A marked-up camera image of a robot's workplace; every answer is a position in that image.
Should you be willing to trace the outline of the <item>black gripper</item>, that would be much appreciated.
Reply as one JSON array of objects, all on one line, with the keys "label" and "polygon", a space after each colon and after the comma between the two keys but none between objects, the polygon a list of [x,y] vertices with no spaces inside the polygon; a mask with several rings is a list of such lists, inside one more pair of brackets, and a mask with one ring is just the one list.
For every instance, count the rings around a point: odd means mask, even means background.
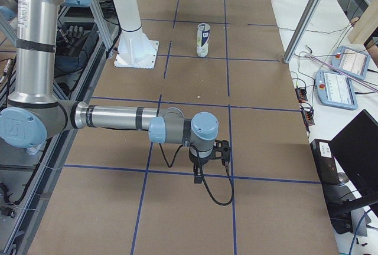
[{"label": "black gripper", "polygon": [[194,183],[201,184],[203,181],[199,168],[200,165],[205,165],[212,160],[220,160],[223,166],[228,166],[230,162],[230,153],[231,147],[227,140],[215,140],[210,153],[207,156],[201,156],[201,152],[199,152],[199,158],[195,149],[190,148],[189,159],[194,164]]}]

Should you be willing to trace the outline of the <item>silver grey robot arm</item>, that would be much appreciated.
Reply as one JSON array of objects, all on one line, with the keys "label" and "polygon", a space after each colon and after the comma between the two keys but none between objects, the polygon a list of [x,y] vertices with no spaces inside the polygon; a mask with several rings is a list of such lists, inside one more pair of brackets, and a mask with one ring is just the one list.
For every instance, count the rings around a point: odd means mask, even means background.
[{"label": "silver grey robot arm", "polygon": [[[214,159],[230,162],[230,146],[218,140],[219,123],[208,112],[186,119],[180,109],[104,107],[59,100],[53,95],[58,9],[70,0],[18,0],[15,90],[1,112],[1,138],[30,148],[67,130],[85,127],[148,132],[153,143],[189,149],[194,181],[205,183],[203,167]],[[77,0],[88,6],[91,0]]]}]

